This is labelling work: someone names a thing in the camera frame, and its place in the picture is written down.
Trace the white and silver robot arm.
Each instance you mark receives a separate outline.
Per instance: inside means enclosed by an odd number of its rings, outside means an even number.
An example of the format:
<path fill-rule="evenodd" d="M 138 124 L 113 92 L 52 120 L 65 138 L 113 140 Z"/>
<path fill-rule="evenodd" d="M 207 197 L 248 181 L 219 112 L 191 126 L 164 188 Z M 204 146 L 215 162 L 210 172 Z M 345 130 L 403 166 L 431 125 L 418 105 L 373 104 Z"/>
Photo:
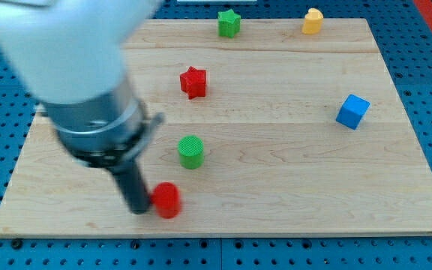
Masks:
<path fill-rule="evenodd" d="M 121 46 L 155 0 L 0 1 L 0 48 L 46 110 L 61 144 L 109 171 L 128 208 L 151 204 L 137 157 L 164 117 L 135 94 Z"/>

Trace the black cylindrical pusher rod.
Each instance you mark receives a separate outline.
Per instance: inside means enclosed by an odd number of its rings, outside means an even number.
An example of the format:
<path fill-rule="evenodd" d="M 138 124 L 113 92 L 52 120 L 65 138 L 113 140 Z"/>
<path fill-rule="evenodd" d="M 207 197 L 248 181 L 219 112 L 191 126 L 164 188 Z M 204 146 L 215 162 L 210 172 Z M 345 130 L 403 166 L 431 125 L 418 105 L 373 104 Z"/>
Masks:
<path fill-rule="evenodd" d="M 130 211 L 135 215 L 146 213 L 151 200 L 138 163 L 135 160 L 126 160 L 109 166 L 106 170 L 114 178 Z"/>

